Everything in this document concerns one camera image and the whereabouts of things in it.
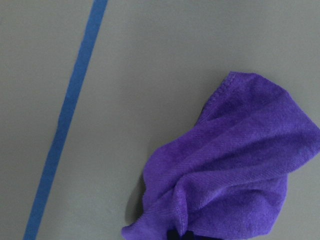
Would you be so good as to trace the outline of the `purple microfiber towel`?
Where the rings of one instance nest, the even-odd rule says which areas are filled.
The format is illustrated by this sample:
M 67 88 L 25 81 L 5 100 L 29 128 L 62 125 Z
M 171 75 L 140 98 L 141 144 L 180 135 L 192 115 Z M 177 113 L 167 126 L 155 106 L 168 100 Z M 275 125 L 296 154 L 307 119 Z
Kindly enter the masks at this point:
M 143 213 L 126 240 L 185 234 L 245 240 L 268 234 L 288 176 L 320 151 L 320 130 L 290 94 L 256 73 L 230 72 L 194 127 L 143 170 Z

